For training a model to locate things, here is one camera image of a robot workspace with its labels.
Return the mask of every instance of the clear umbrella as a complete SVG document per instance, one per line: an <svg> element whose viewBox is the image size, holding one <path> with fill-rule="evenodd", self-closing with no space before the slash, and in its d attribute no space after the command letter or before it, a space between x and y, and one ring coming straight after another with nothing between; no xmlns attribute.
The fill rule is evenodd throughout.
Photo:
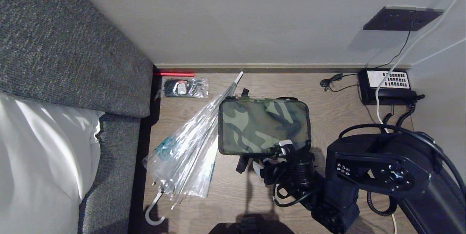
<svg viewBox="0 0 466 234"><path fill-rule="evenodd" d="M147 170L160 182L160 190L169 196L173 206L189 195L207 197L217 153L218 107L227 96L233 96L242 76L243 72L224 93L205 105L146 157Z"/></svg>

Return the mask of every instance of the baseboard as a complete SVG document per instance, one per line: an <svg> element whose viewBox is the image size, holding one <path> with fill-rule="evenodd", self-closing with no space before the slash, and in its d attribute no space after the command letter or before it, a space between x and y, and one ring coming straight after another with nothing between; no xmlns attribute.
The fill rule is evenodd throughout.
<svg viewBox="0 0 466 234"><path fill-rule="evenodd" d="M374 68L378 64L281 64L281 63L233 63L233 64L156 64L161 72L192 72L192 73L356 73L363 68ZM398 69L407 70L411 65L398 65Z"/></svg>

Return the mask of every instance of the camouflage pouch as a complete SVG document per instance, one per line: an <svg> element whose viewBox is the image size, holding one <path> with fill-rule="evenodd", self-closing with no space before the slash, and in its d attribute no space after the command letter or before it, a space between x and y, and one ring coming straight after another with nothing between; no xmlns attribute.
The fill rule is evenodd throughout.
<svg viewBox="0 0 466 234"><path fill-rule="evenodd" d="M218 112L218 150L224 155L270 156L270 148L290 139L310 148L308 106L297 99L229 97Z"/></svg>

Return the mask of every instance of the plastic bag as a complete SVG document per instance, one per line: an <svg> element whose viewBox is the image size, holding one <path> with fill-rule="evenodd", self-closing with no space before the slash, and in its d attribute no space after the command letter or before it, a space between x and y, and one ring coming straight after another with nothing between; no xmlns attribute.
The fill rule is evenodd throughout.
<svg viewBox="0 0 466 234"><path fill-rule="evenodd" d="M163 95L179 98L207 98L209 84L207 78L163 78Z"/></svg>
<svg viewBox="0 0 466 234"><path fill-rule="evenodd" d="M146 169L174 206L188 195L207 197L218 146L218 106L233 95L241 75L146 157Z"/></svg>

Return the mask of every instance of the white sheet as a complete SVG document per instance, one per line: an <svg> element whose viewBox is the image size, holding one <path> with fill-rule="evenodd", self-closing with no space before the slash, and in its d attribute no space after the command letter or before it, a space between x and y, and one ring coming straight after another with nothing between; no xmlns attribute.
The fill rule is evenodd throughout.
<svg viewBox="0 0 466 234"><path fill-rule="evenodd" d="M0 96L0 233L77 233L103 114Z"/></svg>

